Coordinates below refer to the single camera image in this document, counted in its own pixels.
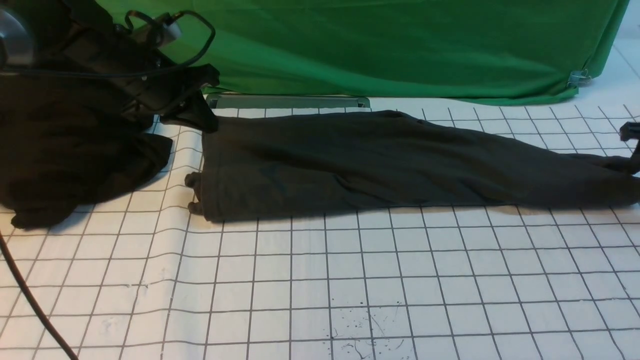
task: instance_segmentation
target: wrinkled fabric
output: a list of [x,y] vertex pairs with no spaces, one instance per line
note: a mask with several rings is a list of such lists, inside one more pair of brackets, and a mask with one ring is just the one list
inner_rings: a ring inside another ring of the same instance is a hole
[[630,158],[558,154],[397,111],[220,118],[186,185],[207,220],[344,213],[393,206],[628,206]]
[[172,140],[144,133],[152,117],[121,117],[123,101],[97,81],[0,77],[0,204],[13,226],[57,225],[166,166]]

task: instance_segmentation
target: silver metal part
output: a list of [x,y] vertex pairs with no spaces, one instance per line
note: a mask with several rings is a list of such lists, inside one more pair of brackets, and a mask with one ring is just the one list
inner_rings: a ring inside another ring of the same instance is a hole
[[5,64],[30,66],[35,62],[36,44],[27,28],[10,9],[0,5],[0,41]]
[[182,30],[180,29],[180,26],[178,26],[177,22],[174,21],[169,26],[165,24],[164,25],[164,41],[159,47],[168,45],[178,40],[181,36],[182,36]]

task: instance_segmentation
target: green backdrop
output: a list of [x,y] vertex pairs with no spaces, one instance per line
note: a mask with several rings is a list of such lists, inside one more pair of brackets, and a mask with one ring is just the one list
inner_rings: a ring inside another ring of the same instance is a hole
[[[217,37],[216,91],[559,102],[570,73],[598,76],[629,0],[99,0],[122,22],[195,10]],[[190,58],[208,32],[180,20],[164,52]]]

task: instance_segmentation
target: robotic arm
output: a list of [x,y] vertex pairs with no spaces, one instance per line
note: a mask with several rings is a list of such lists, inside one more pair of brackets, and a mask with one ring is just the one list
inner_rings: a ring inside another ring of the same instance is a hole
[[[181,36],[177,20],[185,15],[211,35],[196,56],[176,64],[159,49]],[[130,17],[146,24],[134,29]],[[208,50],[213,26],[190,11],[156,19],[131,11],[125,25],[114,24],[95,0],[0,0],[0,76],[101,79],[127,95],[122,116],[159,115],[163,124],[216,131],[217,118],[200,90],[218,86],[220,73],[212,65],[190,67]],[[50,61],[74,71],[48,69]]]

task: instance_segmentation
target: metal clip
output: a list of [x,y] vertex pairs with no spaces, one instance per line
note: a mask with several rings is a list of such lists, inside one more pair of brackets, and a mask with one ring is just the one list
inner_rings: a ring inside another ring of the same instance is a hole
[[567,87],[578,87],[587,85],[591,82],[591,76],[589,76],[589,70],[584,69],[580,71],[572,71],[569,75],[569,80],[566,82]]

